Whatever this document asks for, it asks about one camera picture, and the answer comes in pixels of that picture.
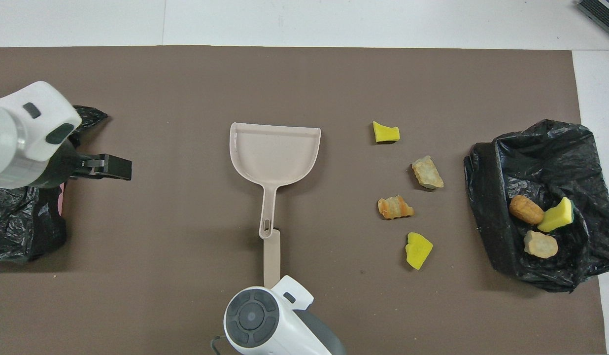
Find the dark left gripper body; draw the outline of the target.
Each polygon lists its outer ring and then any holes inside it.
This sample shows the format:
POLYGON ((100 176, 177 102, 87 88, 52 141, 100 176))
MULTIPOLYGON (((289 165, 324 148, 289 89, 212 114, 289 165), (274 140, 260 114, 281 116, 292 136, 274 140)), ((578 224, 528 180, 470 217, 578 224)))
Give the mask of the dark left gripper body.
POLYGON ((38 177, 38 187, 55 188, 70 178, 95 179, 92 168, 84 165, 94 159, 93 155, 79 153, 70 139, 67 139, 48 160, 46 168, 38 177))

